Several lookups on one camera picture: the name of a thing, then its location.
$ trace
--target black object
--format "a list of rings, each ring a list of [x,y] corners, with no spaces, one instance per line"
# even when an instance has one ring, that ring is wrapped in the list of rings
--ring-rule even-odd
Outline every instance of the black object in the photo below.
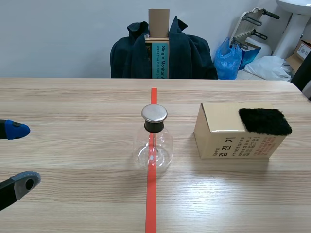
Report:
[[[182,31],[187,25],[175,17],[170,29],[170,79],[217,79],[217,71],[206,40]],[[127,27],[129,37],[121,38],[110,54],[111,78],[151,78],[145,35],[148,23]]]
[[[306,59],[303,61],[303,63],[297,70],[291,82],[295,84],[295,86],[298,87],[300,91],[302,91],[310,80],[311,80],[311,53],[309,53]]]
[[[237,45],[239,45],[243,49],[246,49],[246,50],[248,49],[248,45],[247,44],[242,43],[241,41],[237,40],[235,37],[232,39],[232,42],[237,44]]]
[[[259,37],[260,39],[263,39],[263,40],[267,40],[268,39],[268,37],[266,35],[257,32],[255,29],[253,30],[252,35],[255,35],[255,36],[257,36],[257,37]]]
[[[15,181],[11,178],[0,183],[0,211],[17,201],[14,183]]]
[[[254,18],[252,18],[252,17],[250,17],[250,16],[248,16],[248,14],[246,14],[246,15],[244,15],[243,16],[243,18],[242,18],[242,20],[243,21],[247,21],[247,22],[250,22],[250,23],[252,23],[252,24],[255,24],[256,26],[261,26],[262,25],[262,22],[261,21],[259,21],[259,20],[257,20],[257,19],[254,19]]]
[[[240,118],[249,132],[287,136],[292,128],[278,109],[247,109],[239,110]]]
[[[164,129],[164,122],[150,123],[145,121],[145,129],[150,133],[159,133]]]
[[[273,14],[272,12],[267,11],[266,9],[263,9],[263,13],[262,14],[270,16],[270,17],[275,18],[275,19],[280,19],[280,16],[278,16],[276,14]]]
[[[40,183],[37,172],[25,171],[0,183],[0,211],[24,197]]]

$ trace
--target glass bottle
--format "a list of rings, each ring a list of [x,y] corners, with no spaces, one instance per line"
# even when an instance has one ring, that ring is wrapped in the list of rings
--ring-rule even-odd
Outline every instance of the glass bottle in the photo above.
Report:
[[[166,109],[159,104],[149,104],[141,111],[145,120],[134,140],[133,156],[143,168],[156,166],[165,170],[173,158],[173,137],[164,127],[167,118]]]

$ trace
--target cardboard box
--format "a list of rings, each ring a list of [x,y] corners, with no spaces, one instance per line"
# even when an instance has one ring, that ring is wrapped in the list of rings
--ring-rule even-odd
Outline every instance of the cardboard box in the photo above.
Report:
[[[269,103],[202,103],[194,136],[202,159],[269,158],[286,136],[250,133],[241,108],[273,109]]]
[[[149,8],[149,35],[155,38],[169,36],[170,10]]]
[[[300,40],[294,54],[286,59],[287,63],[295,72],[300,68],[303,61],[311,52],[311,40]]]
[[[153,79],[169,78],[170,40],[169,38],[145,38],[148,60]]]

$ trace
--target table surface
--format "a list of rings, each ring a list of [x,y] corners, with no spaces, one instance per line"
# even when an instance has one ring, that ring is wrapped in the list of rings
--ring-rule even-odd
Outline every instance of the table surface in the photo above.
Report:
[[[1,233],[144,233],[146,171],[132,159],[151,87],[169,116],[174,158],[157,179],[158,233],[309,233],[311,105],[282,81],[1,78],[0,118],[26,123],[0,141],[0,180],[41,184],[0,212]],[[201,102],[267,101],[293,128],[270,160],[201,160]]]

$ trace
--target metal lid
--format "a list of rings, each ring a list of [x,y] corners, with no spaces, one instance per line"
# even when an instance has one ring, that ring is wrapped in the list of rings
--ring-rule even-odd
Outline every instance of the metal lid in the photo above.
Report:
[[[167,118],[166,109],[159,104],[149,104],[141,111],[142,118],[150,123],[160,123]]]

